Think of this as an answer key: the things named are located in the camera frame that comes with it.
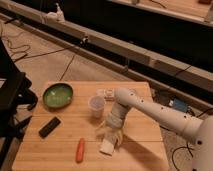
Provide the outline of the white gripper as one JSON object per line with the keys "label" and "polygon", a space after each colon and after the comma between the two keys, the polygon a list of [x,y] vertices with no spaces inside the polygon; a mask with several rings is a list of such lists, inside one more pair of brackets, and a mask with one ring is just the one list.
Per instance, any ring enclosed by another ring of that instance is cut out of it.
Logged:
{"label": "white gripper", "polygon": [[106,119],[99,124],[96,131],[104,129],[106,125],[112,129],[117,129],[114,134],[117,139],[117,145],[120,146],[123,142],[123,130],[121,128],[124,125],[126,115],[129,111],[130,108],[128,106],[115,102]]}

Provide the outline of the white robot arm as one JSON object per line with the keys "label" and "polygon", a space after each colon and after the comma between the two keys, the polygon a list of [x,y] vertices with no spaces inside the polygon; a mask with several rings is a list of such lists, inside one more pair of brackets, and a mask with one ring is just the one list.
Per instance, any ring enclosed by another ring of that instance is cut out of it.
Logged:
{"label": "white robot arm", "polygon": [[128,112],[135,108],[159,125],[167,127],[195,146],[192,171],[213,171],[213,116],[202,120],[195,116],[150,102],[128,88],[114,90],[114,104],[100,129],[119,134]]}

